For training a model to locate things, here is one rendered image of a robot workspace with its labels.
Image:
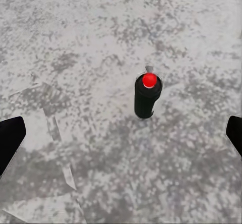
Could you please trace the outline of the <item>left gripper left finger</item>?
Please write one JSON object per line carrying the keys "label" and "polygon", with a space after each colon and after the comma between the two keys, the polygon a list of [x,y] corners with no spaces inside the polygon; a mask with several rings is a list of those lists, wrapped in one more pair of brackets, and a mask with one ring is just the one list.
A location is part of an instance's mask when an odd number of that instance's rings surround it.
{"label": "left gripper left finger", "polygon": [[0,122],[0,177],[26,135],[22,116]]}

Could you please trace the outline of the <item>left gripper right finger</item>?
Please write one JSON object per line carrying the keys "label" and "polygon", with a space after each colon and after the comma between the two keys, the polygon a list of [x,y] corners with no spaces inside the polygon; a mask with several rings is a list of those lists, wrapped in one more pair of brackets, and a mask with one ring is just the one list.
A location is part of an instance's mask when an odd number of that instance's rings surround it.
{"label": "left gripper right finger", "polygon": [[242,118],[230,116],[226,134],[242,156]]}

